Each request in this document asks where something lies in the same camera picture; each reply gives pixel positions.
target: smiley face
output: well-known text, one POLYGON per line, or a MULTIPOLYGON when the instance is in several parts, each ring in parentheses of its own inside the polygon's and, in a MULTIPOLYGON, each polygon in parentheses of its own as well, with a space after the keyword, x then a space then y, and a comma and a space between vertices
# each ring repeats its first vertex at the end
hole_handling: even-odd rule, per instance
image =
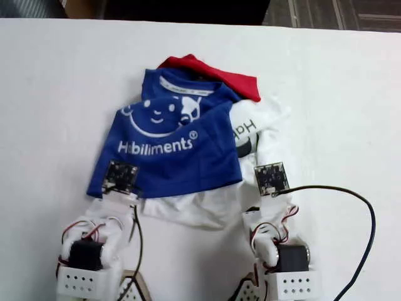
POLYGON ((164 97, 129 105, 121 113, 130 117, 132 126, 147 137, 166 137, 180 127, 181 103, 164 97))

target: circuit board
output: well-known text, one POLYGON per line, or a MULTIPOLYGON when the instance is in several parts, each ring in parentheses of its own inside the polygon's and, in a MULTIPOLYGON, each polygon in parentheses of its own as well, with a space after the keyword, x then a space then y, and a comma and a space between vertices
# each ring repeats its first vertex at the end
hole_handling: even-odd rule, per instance
POLYGON ((111 190, 130 194, 134 188, 135 180, 138 175, 138 167, 118 162, 110 161, 106 176, 103 180, 103 193, 107 194, 111 190))
POLYGON ((256 166, 254 170, 261 196, 289 188, 282 162, 256 166))

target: cartoon face print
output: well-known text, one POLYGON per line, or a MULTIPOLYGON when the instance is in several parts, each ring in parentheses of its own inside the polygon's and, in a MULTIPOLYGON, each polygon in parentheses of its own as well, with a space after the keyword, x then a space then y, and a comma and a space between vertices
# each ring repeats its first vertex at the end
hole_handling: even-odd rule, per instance
POLYGON ((182 104, 176 98, 147 99, 121 109, 132 126, 147 137, 166 137, 180 127, 182 104))
POLYGON ((197 100, 194 100, 193 98, 188 96, 182 97, 182 110, 180 120, 180 123, 182 125, 189 124, 201 116, 201 100, 202 97, 198 97, 197 100))

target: clothing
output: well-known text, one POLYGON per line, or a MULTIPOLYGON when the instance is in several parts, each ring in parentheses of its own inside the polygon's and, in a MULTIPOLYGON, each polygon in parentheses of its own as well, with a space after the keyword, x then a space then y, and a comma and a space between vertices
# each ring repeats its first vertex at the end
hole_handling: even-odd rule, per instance
MULTIPOLYGON (((258 135, 260 139, 256 152, 239 159, 241 182, 201 193, 145 199, 142 203, 142 213, 187 226, 219 230, 251 206, 260 206, 261 197, 254 167, 285 161, 287 152, 281 147, 277 130, 263 130, 258 135)), ((266 206, 272 214, 281 214, 281 207, 271 208, 270 204, 262 207, 266 206)))
POLYGON ((224 82, 235 92, 241 94, 243 98, 249 98, 255 102, 259 102, 261 100, 256 77, 225 72, 217 68, 213 68, 209 65, 206 65, 203 61, 198 60, 194 55, 186 55, 182 58, 170 56, 159 66, 159 68, 167 67, 190 69, 203 77, 224 82))
MULTIPOLYGON (((207 91, 210 87, 221 85, 216 82, 199 82, 196 78, 196 74, 183 69, 147 70, 142 85, 142 99, 166 95, 193 97, 205 94, 205 91, 199 92, 198 89, 207 91)), ((257 165, 255 152, 258 151, 267 162, 276 162, 269 161, 269 154, 274 150, 270 145, 276 145, 273 144, 276 133, 273 127, 288 114, 288 110, 268 98, 261 102, 239 101, 240 95, 225 85, 223 87, 221 90, 224 93, 221 94, 227 95, 234 102, 229 117, 243 181, 199 193, 147 198, 143 203, 143 214, 188 226, 221 229, 235 214, 247 210, 259 200, 254 178, 254 167, 257 165), (264 135, 262 143, 258 144, 258 134, 261 132, 266 132, 267 138, 264 135)))
MULTIPOLYGON (((230 110, 230 121, 236 146, 246 144, 251 136, 275 124, 287 114, 287 110, 271 99, 262 102, 241 100, 242 97, 221 82, 196 81, 196 76, 187 70, 159 68, 146 70, 142 83, 142 100, 155 97, 185 97, 194 103, 199 97, 210 96, 211 100, 202 100, 202 110, 209 109, 229 99, 234 102, 230 110)), ((188 105, 182 112, 183 121, 197 117, 196 105, 188 105)))
POLYGON ((90 196, 102 197, 110 160, 139 167, 135 185, 144 198, 189 194, 241 181, 229 120, 232 101, 214 99, 213 94, 199 97, 195 104, 202 115, 182 125, 188 104, 184 97, 146 99, 116 113, 87 190, 90 196))

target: white table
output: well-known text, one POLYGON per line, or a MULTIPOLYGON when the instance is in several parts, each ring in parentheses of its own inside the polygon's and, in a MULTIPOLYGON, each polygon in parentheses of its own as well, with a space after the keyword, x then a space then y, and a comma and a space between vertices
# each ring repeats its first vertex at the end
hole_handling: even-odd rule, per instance
MULTIPOLYGON (((291 186, 345 186, 371 200, 375 245, 343 300, 397 300, 400 49, 396 33, 0 19, 0 299, 54 300, 61 230, 90 204, 85 190, 116 109, 140 93, 145 68, 193 53, 257 76, 263 95, 292 108, 291 186)), ((333 300, 367 243, 367 208, 326 191, 297 200, 320 244, 322 300, 333 300)), ((250 270, 240 220, 214 232, 142 224, 154 300, 225 300, 250 270)), ((137 249, 127 253, 134 267, 137 249)))

